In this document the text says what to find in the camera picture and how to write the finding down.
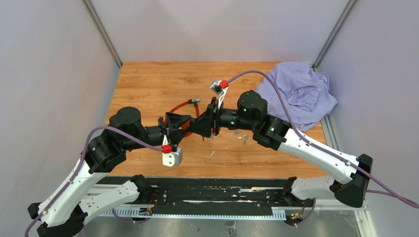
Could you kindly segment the orange black padlock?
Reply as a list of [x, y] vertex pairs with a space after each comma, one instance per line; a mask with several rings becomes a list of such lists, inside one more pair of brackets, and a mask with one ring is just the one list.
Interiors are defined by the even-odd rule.
[[[182, 126], [181, 129], [187, 131], [188, 128], [190, 126], [190, 120], [186, 121]], [[191, 132], [187, 131], [187, 133], [185, 134], [185, 137], [190, 136]]]

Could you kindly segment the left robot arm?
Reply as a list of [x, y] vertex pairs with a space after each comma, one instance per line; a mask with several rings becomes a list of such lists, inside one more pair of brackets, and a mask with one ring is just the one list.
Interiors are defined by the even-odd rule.
[[134, 175], [122, 185], [104, 194], [86, 198], [88, 191], [116, 166], [126, 160], [127, 152], [148, 148], [160, 152], [165, 165], [178, 165], [178, 143], [187, 134], [191, 116], [167, 113], [156, 126], [143, 126], [137, 108], [124, 107], [110, 117], [101, 134], [90, 133], [80, 159], [66, 180], [45, 201], [33, 203], [28, 212], [40, 221], [41, 237], [72, 237], [100, 214], [128, 202], [145, 204], [153, 200], [150, 183], [143, 175]]

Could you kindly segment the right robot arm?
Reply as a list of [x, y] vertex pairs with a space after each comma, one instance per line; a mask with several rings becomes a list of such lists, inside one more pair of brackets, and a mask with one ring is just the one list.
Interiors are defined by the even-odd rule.
[[242, 93], [235, 110], [223, 108], [213, 98], [204, 113], [190, 120], [187, 130], [210, 138], [221, 128], [250, 130], [259, 145], [301, 158], [327, 173], [317, 178], [290, 177], [282, 191], [287, 205], [309, 198], [335, 198], [347, 206], [362, 207], [373, 159], [341, 153], [298, 134], [289, 122], [268, 114], [267, 101], [257, 92]]

